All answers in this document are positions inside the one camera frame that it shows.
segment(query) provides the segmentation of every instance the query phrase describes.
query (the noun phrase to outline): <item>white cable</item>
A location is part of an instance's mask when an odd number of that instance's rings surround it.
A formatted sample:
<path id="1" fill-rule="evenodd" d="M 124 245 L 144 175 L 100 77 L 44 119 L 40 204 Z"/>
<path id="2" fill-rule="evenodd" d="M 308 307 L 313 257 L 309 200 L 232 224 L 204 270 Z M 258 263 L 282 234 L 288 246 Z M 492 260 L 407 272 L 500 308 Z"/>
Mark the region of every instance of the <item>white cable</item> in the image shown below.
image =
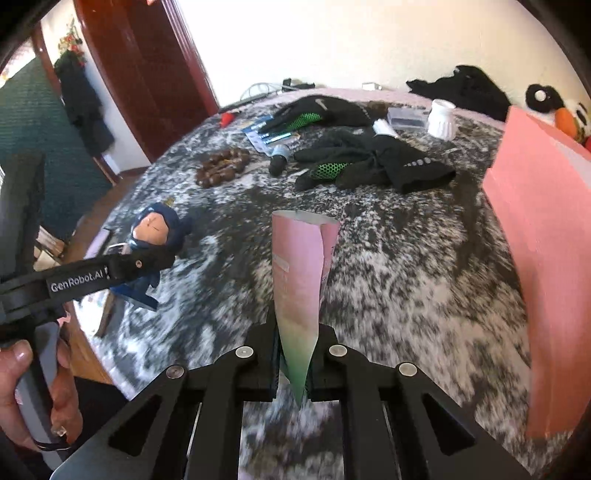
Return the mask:
<path id="1" fill-rule="evenodd" d="M 242 95 L 240 95 L 240 100 L 242 100 L 245 96 L 251 97 L 252 96 L 251 90 L 254 87 L 259 87 L 259 86 L 263 86 L 263 85 L 265 87 L 267 87 L 267 90 L 264 92 L 259 92 L 259 93 L 280 92 L 283 88 L 286 88 L 287 90 L 299 90 L 295 87 L 291 87 L 291 86 L 287 86 L 287 85 L 279 85 L 278 83 L 257 82 L 257 83 L 253 83 L 252 85 L 250 85 L 250 87 L 247 88 Z"/>

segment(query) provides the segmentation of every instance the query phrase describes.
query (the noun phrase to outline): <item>gray handle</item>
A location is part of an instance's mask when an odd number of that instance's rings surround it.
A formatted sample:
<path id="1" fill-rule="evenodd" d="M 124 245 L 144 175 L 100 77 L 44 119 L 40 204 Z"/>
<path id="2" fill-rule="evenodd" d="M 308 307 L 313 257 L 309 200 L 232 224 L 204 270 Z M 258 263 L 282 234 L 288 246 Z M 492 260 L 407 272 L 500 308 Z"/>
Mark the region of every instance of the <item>gray handle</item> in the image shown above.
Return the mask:
<path id="1" fill-rule="evenodd" d="M 68 447 L 65 439 L 51 432 L 53 401 L 48 385 L 53 383 L 57 375 L 59 336 L 57 322 L 44 323 L 35 329 L 32 338 L 28 339 L 33 348 L 33 362 L 17 384 L 19 408 L 31 437 L 41 450 L 58 449 L 43 451 L 43 458 L 51 469 L 56 469 L 67 458 L 64 449 Z"/>

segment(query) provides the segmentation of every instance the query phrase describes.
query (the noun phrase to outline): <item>hand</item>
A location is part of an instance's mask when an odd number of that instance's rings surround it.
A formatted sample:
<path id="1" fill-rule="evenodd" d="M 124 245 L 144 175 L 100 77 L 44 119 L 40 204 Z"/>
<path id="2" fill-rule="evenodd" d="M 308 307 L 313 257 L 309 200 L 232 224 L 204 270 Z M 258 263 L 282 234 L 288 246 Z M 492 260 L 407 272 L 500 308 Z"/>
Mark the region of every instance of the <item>hand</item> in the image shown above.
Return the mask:
<path id="1" fill-rule="evenodd" d="M 0 429 L 17 445 L 38 450 L 22 419 L 15 399 L 18 379 L 33 360 L 33 351 L 26 340 L 0 351 Z M 78 393 L 70 370 L 70 350 L 63 340 L 57 345 L 57 375 L 49 388 L 53 399 L 51 424 L 54 431 L 65 429 L 68 443 L 82 432 L 82 414 L 78 409 Z"/>

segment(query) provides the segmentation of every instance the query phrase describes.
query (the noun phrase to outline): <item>red object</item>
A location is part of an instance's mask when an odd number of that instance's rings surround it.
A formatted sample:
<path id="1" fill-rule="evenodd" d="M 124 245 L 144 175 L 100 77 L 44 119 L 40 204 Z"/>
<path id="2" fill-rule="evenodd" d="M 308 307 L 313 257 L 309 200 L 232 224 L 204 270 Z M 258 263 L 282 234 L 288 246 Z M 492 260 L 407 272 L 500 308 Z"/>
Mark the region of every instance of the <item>red object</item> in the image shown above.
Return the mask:
<path id="1" fill-rule="evenodd" d="M 234 121 L 235 118 L 236 118 L 236 115 L 234 115 L 233 113 L 230 113 L 230 112 L 223 113 L 222 119 L 220 120 L 220 127 L 226 128 L 228 125 L 230 125 Z"/>

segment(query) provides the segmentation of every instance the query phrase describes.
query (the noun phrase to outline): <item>white cup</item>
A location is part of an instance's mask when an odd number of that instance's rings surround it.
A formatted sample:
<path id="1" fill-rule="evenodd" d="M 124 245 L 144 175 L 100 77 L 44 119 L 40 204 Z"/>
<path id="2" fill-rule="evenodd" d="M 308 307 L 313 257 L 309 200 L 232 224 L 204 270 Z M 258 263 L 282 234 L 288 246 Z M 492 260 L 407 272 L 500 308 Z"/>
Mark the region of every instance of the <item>white cup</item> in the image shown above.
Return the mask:
<path id="1" fill-rule="evenodd" d="M 448 141 L 456 137 L 457 125 L 453 116 L 455 108 L 456 106 L 447 100 L 433 100 L 427 119 L 427 131 L 432 137 Z"/>

